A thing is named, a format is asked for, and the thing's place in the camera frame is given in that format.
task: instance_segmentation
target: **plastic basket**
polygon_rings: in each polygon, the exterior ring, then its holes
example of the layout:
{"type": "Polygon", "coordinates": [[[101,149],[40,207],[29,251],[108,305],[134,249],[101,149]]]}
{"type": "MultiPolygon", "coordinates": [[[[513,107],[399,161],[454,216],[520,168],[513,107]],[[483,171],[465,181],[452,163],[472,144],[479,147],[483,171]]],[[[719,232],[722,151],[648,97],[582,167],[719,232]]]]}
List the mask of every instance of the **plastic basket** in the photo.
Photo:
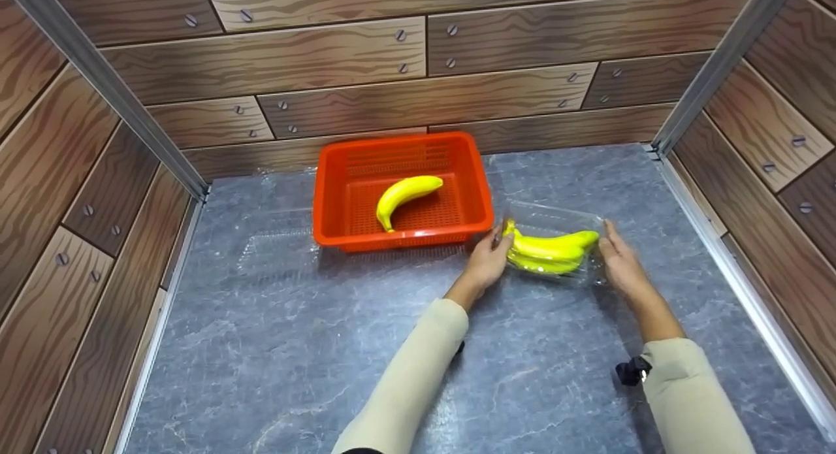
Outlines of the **plastic basket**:
{"type": "Polygon", "coordinates": [[[433,133],[325,146],[313,195],[313,237],[343,251],[465,242],[493,222],[490,189],[467,133],[433,133]],[[386,189],[410,176],[433,174],[444,186],[394,211],[394,233],[376,218],[386,189]]]}

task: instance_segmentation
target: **marble surface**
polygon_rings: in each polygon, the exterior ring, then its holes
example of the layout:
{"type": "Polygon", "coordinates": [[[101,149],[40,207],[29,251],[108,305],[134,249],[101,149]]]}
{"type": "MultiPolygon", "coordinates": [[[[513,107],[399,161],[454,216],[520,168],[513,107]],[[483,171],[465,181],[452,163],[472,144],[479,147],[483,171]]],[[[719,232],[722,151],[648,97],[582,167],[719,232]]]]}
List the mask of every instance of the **marble surface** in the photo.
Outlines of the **marble surface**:
{"type": "MultiPolygon", "coordinates": [[[[615,219],[707,352],[758,452],[826,445],[656,163],[637,145],[484,159],[506,197],[615,219]]],[[[346,257],[310,239],[314,175],[218,180],[197,227],[128,454],[330,452],[462,248],[346,257]]],[[[507,274],[472,315],[415,453],[661,452],[640,349],[606,290],[507,274]]]]}

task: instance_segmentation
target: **banana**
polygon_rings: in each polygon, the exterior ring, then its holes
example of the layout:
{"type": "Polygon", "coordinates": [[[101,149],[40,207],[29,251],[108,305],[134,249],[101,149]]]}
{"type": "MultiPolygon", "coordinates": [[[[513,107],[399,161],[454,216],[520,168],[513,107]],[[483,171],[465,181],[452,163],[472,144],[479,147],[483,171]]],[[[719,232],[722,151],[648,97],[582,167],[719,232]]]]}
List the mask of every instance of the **banana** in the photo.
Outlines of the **banana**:
{"type": "Polygon", "coordinates": [[[508,261],[537,274],[573,272],[580,267],[586,251],[598,240],[596,231],[579,231],[551,238],[523,236],[513,219],[506,222],[504,233],[514,234],[508,261]]]}
{"type": "Polygon", "coordinates": [[[437,176],[413,176],[398,181],[386,189],[377,201],[377,219],[388,233],[393,233],[391,216],[395,209],[405,202],[429,195],[441,188],[444,180],[437,176]]]}
{"type": "Polygon", "coordinates": [[[566,261],[583,258],[585,250],[573,242],[561,242],[562,237],[553,239],[538,239],[530,236],[523,236],[518,230],[514,230],[514,244],[511,249],[525,257],[547,261],[566,261]]]}
{"type": "Polygon", "coordinates": [[[578,269],[581,263],[583,263],[583,256],[564,261],[538,260],[536,258],[526,257],[525,255],[519,255],[514,251],[508,252],[507,256],[508,261],[511,261],[516,267],[542,275],[568,274],[578,269]]]}

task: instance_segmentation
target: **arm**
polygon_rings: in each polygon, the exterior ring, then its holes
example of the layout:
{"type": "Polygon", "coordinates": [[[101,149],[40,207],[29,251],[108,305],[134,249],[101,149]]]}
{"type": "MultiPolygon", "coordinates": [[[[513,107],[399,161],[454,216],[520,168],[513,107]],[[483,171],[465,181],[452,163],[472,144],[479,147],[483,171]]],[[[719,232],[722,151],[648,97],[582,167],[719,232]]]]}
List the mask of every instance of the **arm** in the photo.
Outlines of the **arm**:
{"type": "Polygon", "coordinates": [[[754,454],[755,448],[702,349],[690,339],[612,222],[600,240],[612,284],[624,294],[652,370],[645,395],[668,454],[754,454]]]}
{"type": "Polygon", "coordinates": [[[468,331],[468,312],[502,275],[512,236],[492,248],[498,229],[473,250],[468,266],[444,299],[430,303],[395,353],[363,410],[343,430],[332,454],[367,448],[407,454],[421,419],[435,400],[444,373],[468,331]]]}

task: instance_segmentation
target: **person's right hand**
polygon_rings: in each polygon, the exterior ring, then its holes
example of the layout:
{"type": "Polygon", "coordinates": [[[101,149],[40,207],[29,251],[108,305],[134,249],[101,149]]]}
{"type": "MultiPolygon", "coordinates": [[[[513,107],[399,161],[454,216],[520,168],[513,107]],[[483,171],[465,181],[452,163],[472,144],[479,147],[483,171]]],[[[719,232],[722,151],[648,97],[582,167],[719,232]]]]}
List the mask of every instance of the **person's right hand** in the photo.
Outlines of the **person's right hand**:
{"type": "Polygon", "coordinates": [[[642,299],[645,296],[656,296],[656,288],[647,278],[645,269],[639,258],[624,239],[615,230],[615,224],[609,219],[603,222],[606,237],[598,241],[603,262],[606,266],[607,278],[616,289],[624,293],[627,299],[642,299]]]}

